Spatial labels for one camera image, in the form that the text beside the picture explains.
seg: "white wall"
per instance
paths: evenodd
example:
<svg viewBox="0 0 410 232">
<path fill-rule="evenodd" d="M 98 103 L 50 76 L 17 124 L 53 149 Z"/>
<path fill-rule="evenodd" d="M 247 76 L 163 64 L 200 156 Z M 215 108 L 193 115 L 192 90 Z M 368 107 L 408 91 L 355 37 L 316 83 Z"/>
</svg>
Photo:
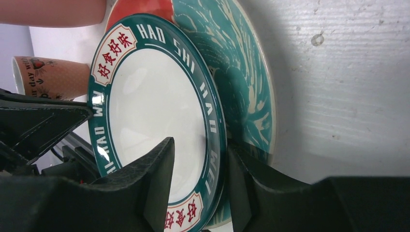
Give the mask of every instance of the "white wall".
<svg viewBox="0 0 410 232">
<path fill-rule="evenodd" d="M 0 24 L 0 88 L 16 93 L 11 59 L 13 56 L 33 56 L 29 28 Z"/>
</svg>

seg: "pink object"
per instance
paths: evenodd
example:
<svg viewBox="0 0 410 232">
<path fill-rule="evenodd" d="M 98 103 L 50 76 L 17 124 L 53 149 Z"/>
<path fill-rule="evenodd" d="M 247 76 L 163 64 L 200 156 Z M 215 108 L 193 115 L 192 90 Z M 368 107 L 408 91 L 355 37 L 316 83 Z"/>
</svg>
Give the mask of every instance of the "pink object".
<svg viewBox="0 0 410 232">
<path fill-rule="evenodd" d="M 3 0 L 0 23 L 35 27 L 81 27 L 101 23 L 106 0 Z"/>
</svg>

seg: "coffee mug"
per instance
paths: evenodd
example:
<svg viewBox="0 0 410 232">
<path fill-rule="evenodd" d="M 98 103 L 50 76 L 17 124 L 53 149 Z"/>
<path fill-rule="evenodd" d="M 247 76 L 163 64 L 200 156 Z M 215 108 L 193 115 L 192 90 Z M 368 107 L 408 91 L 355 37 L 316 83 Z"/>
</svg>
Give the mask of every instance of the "coffee mug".
<svg viewBox="0 0 410 232">
<path fill-rule="evenodd" d="M 87 94 L 86 64 L 41 57 L 13 57 L 13 73 L 19 94 L 72 100 Z"/>
<path fill-rule="evenodd" d="M 5 0 L 0 23 L 34 27 L 70 28 L 101 23 L 106 0 Z"/>
</svg>

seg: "chinese characters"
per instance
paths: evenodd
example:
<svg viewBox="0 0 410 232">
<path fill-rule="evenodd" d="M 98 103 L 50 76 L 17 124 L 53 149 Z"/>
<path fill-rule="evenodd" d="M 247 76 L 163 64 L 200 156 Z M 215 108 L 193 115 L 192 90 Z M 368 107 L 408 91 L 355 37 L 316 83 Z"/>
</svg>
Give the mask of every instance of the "chinese characters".
<svg viewBox="0 0 410 232">
<path fill-rule="evenodd" d="M 103 86 L 111 83 L 115 68 L 123 57 L 136 48 L 137 39 L 131 28 L 119 24 L 111 30 L 99 47 L 92 74 L 95 82 Z"/>
<path fill-rule="evenodd" d="M 188 211 L 187 213 L 184 213 L 184 209 L 186 209 L 184 206 L 186 205 L 188 205 Z M 175 211 L 172 211 L 172 213 L 170 211 L 167 212 L 164 229 L 172 229 L 172 225 L 174 223 L 176 223 L 176 225 L 179 226 L 180 228 L 184 228 L 184 229 L 186 229 L 186 227 L 191 225 L 191 221 L 192 219 L 196 217 L 196 211 L 197 211 L 197 207 L 195 205 L 195 199 L 191 199 L 188 202 L 188 204 L 184 204 L 182 206 L 183 206 L 182 209 L 179 209 L 179 210 L 177 209 Z M 184 225 L 184 222 L 186 222 L 185 220 L 186 217 L 188 217 L 187 218 L 188 225 L 187 224 Z"/>
</svg>

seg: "plate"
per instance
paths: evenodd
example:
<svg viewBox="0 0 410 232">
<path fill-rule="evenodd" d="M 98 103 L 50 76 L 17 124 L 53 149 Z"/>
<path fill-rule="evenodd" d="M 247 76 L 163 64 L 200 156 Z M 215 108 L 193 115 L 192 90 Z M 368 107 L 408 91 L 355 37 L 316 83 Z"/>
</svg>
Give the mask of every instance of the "plate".
<svg viewBox="0 0 410 232">
<path fill-rule="evenodd" d="M 273 78 L 258 36 L 236 0 L 118 0 L 107 27 L 121 18 L 147 12 L 171 20 L 195 44 L 219 89 L 228 137 L 265 152 L 249 150 L 267 163 L 277 134 Z M 231 221 L 225 201 L 206 229 Z"/>
<path fill-rule="evenodd" d="M 226 132 L 200 53 L 172 23 L 135 14 L 115 23 L 91 64 L 91 143 L 102 176 L 175 139 L 166 231 L 199 231 L 223 189 Z"/>
</svg>

